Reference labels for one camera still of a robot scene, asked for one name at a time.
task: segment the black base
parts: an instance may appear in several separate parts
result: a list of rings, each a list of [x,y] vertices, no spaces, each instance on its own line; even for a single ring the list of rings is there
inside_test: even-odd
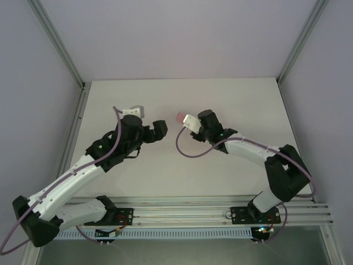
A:
[[[277,207],[273,207],[266,214],[259,217],[257,220],[254,220],[254,218],[249,215],[247,206],[231,207],[231,217],[232,217],[233,225],[244,225],[244,224],[261,225],[261,224],[272,224],[272,223],[280,224],[281,223],[281,217],[279,216],[279,211]]]

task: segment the white table surface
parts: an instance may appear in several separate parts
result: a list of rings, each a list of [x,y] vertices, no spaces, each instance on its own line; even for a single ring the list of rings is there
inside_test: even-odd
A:
[[[212,151],[189,159],[175,148],[181,124],[179,112],[194,116],[212,109],[224,128],[233,128],[245,137],[266,145],[296,147],[295,139],[274,78],[159,79],[94,81],[88,96],[74,164],[93,141],[114,130],[112,109],[145,107],[144,125],[155,120],[167,122],[167,136],[143,144],[139,158],[125,160],[107,174],[84,187],[76,197],[158,197],[255,195],[268,186],[265,169],[244,158]],[[180,137],[180,148],[191,155],[208,149],[188,132]],[[306,186],[301,194],[309,194]]]

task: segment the gray wall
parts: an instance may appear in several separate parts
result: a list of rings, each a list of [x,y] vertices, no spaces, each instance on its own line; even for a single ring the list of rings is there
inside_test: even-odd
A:
[[[49,184],[78,88],[25,0],[0,2],[0,241],[12,200]],[[8,247],[25,240],[21,228]],[[18,264],[22,250],[0,257]]]
[[[274,77],[315,0],[42,0],[85,81]]]
[[[330,1],[282,88],[299,149],[351,263],[352,13],[353,1]]]

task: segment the glass panel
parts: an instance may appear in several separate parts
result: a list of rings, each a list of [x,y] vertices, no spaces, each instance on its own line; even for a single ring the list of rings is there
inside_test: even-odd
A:
[[[89,241],[54,240],[38,265],[278,265],[330,264],[318,227],[286,227],[270,243],[251,240],[116,240],[110,247]]]

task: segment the robotic arm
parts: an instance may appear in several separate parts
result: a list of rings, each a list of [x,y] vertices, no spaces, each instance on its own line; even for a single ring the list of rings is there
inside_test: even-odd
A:
[[[123,118],[120,124],[118,122],[116,130],[94,141],[79,161],[61,177],[28,199],[19,196],[13,201],[17,219],[36,204],[21,222],[22,228],[34,246],[40,247],[47,244],[60,231],[69,227],[115,217],[116,207],[106,196],[99,196],[85,204],[74,206],[64,206],[64,204],[88,183],[108,172],[124,159],[136,158],[143,143],[159,141],[167,134],[168,129],[164,120],[154,121],[154,129],[142,125],[144,115],[141,106],[123,110],[121,113]],[[99,161],[114,147],[118,137],[118,126],[121,126],[121,133],[116,149],[107,158]],[[137,151],[137,156],[129,156],[134,151]],[[43,198],[43,194],[51,188],[52,190]]]
[[[205,110],[197,117],[180,113],[177,120],[191,130],[193,139],[208,141],[216,150],[244,157],[266,169],[269,187],[251,200],[247,207],[254,221],[280,203],[289,202],[309,183],[308,177],[293,164],[308,172],[293,146],[266,147],[248,140],[236,130],[224,129],[211,110]]]

